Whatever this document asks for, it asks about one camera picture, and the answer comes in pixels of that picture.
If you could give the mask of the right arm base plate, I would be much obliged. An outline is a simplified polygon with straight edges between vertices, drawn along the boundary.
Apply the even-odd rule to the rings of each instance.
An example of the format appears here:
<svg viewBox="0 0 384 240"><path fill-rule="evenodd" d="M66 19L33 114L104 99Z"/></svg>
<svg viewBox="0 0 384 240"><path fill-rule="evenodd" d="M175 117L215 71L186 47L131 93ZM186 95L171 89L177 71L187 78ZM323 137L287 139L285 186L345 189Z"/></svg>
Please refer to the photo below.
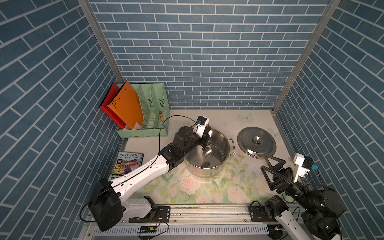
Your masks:
<svg viewBox="0 0 384 240"><path fill-rule="evenodd" d="M267 216L265 212L265 206L263 205L248 206L248 212L250 214L252 222L266 222L266 223L277 222L275 219L271 219Z"/></svg>

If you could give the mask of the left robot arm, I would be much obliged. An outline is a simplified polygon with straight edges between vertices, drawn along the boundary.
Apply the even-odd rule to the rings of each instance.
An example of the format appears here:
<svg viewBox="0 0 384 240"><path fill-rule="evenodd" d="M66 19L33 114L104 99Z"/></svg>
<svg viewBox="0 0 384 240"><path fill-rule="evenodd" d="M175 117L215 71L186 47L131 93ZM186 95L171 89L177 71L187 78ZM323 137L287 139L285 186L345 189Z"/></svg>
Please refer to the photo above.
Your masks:
<svg viewBox="0 0 384 240"><path fill-rule="evenodd" d="M186 154L197 146L205 147L211 128L198 125L198 131L194 132L191 127L181 127L173 142L162 148L145 165L112 181L106 178L99 180L87 203L99 229L104 232L120 222L128 212L123 203L133 193L153 179L176 168L184 161Z"/></svg>

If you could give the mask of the steel ladle spoon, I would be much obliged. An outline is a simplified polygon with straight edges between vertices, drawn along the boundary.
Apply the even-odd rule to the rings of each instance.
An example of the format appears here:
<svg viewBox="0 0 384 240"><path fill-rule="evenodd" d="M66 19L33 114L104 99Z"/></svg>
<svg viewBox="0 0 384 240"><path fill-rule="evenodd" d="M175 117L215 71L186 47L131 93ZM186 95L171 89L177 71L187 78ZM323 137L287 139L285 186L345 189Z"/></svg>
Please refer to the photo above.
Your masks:
<svg viewBox="0 0 384 240"><path fill-rule="evenodd" d="M213 149L210 144L208 144L205 148L202 148L202 156L204 158L209 158L213 153Z"/></svg>

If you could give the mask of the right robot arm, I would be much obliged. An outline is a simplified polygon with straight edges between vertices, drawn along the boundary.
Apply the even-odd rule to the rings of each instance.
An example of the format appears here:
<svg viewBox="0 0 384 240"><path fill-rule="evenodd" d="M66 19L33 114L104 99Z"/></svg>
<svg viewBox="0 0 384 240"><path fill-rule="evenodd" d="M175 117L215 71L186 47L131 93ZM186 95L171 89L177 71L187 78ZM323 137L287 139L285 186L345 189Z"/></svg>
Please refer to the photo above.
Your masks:
<svg viewBox="0 0 384 240"><path fill-rule="evenodd" d="M270 190L278 194L286 193L305 211L301 214L308 231L320 240L341 240L342 229L339 217L346 211L340 195L332 188L316 184L321 190L309 190L308 185L294 182L292 168L284 168L285 160L265 156L266 166L261 171ZM269 219L280 223L293 239L308 240L310 237L296 223L288 205L279 195L265 202L265 211Z"/></svg>

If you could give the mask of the steel pot lid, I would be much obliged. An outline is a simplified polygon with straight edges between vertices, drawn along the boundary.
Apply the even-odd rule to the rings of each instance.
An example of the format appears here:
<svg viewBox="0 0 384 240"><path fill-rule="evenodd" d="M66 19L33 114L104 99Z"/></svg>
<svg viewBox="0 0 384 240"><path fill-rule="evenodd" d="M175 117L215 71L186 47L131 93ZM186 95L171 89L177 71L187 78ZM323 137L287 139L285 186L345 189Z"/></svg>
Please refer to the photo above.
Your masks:
<svg viewBox="0 0 384 240"><path fill-rule="evenodd" d="M237 142L245 154L257 159L273 156L277 149L274 137L268 131L258 127L242 129L238 133Z"/></svg>

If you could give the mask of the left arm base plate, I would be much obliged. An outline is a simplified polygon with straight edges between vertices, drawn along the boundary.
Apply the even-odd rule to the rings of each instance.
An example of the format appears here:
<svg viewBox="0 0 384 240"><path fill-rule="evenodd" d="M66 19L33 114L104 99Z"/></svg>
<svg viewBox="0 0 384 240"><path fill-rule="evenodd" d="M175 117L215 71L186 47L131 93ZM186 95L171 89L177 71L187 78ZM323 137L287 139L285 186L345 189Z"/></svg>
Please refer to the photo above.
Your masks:
<svg viewBox="0 0 384 240"><path fill-rule="evenodd" d="M143 218L130 218L129 223L155 223L155 222L168 223L170 221L170 215L171 215L170 206L160 206L155 209L152 209Z"/></svg>

